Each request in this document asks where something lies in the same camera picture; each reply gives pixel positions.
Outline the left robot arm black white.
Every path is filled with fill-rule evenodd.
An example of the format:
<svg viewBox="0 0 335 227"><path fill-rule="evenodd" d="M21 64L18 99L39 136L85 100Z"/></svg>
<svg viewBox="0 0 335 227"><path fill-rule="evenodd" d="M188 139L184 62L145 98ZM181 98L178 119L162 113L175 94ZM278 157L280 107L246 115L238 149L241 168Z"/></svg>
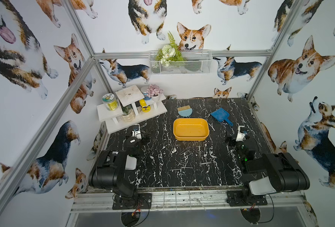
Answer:
<svg viewBox="0 0 335 227"><path fill-rule="evenodd" d="M143 156L142 146L149 143L150 136L141 133L140 125L127 130L122 150L103 150L96 160L90 175L89 185L98 189L110 189L121 199L136 199L137 189L125 179L126 166L135 170Z"/></svg>

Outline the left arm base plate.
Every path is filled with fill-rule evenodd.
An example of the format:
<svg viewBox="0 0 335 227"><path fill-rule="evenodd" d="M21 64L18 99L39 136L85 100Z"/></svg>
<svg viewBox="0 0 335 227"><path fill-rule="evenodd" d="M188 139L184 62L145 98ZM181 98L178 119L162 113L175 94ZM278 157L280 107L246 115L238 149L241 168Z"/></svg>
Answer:
<svg viewBox="0 0 335 227"><path fill-rule="evenodd" d="M151 193L138 193L132 198L116 195L113 199L113 210L138 210L150 209L152 202Z"/></svg>

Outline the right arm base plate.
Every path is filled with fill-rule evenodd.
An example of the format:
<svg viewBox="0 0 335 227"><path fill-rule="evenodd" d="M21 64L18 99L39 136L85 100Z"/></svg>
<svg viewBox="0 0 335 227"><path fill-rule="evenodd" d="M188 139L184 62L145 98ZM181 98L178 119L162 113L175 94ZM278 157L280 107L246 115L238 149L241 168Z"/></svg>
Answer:
<svg viewBox="0 0 335 227"><path fill-rule="evenodd" d="M264 195L245 194L242 191L227 191L227 203L231 207L237 206L265 206L268 205Z"/></svg>

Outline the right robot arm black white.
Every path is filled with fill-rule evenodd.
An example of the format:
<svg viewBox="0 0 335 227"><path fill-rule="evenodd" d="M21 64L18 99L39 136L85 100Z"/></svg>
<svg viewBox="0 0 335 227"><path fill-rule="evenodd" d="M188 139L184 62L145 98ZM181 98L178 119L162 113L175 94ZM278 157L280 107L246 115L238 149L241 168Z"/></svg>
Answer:
<svg viewBox="0 0 335 227"><path fill-rule="evenodd" d="M258 180L245 180L241 191L227 192L227 203L230 206L266 205L266 196L281 192L307 190L310 180L304 170L289 153L263 153L256 158L259 147L253 147L256 140L238 127L235 136L226 132L225 142L233 146L237 153L237 165L243 174L265 173Z"/></svg>

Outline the yellow plastic storage box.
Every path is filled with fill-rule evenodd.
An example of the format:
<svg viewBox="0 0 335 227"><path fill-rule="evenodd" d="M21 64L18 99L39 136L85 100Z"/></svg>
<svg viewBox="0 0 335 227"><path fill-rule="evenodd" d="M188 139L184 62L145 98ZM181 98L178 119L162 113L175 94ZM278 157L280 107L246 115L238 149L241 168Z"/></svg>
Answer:
<svg viewBox="0 0 335 227"><path fill-rule="evenodd" d="M173 134L178 141L205 141L210 131L202 118L179 118L174 121Z"/></svg>

